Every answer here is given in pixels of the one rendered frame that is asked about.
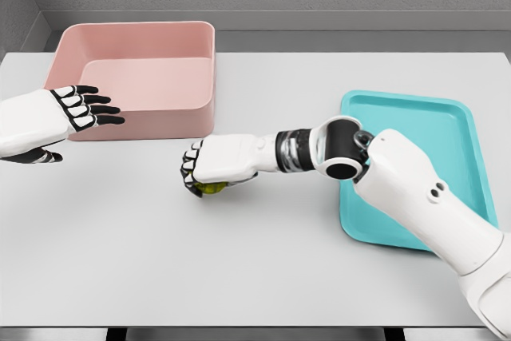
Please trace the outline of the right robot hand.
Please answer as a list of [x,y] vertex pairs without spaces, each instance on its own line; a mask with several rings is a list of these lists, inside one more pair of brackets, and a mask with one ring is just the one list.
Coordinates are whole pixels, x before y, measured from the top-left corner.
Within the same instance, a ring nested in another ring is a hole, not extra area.
[[256,137],[250,134],[210,135],[193,143],[180,166],[185,188],[191,192],[196,182],[227,182],[231,187],[255,178],[255,144]]

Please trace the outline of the yellow-green tennis ball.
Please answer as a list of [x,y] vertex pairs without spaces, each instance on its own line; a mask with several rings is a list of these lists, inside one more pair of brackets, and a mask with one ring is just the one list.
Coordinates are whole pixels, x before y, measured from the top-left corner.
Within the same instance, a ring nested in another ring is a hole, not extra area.
[[217,183],[199,183],[196,182],[190,187],[190,191],[198,196],[202,197],[203,195],[212,195],[221,192],[223,189],[228,187],[227,182],[217,182]]

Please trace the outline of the blue tray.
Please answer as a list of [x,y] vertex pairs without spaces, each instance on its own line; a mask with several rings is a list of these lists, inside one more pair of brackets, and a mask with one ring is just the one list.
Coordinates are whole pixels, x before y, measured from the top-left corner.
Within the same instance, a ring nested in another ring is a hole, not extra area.
[[[355,90],[343,96],[340,112],[376,135],[395,129],[430,158],[451,191],[479,216],[498,225],[473,115],[459,101]],[[412,233],[371,207],[349,181],[340,184],[340,224],[352,239],[425,251]]]

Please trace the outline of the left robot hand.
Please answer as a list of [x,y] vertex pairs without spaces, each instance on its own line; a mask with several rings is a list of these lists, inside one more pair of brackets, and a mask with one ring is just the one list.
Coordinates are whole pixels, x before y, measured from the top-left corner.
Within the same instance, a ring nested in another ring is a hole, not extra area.
[[46,164],[62,155],[46,146],[101,125],[122,125],[121,110],[89,85],[39,89],[0,101],[0,161]]

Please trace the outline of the pink basket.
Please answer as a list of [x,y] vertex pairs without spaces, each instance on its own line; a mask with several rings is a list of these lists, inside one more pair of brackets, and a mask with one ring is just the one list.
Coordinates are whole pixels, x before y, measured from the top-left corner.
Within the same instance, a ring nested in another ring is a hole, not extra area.
[[206,137],[215,125],[216,31],[208,22],[83,23],[58,43],[45,89],[89,85],[125,119],[73,141]]

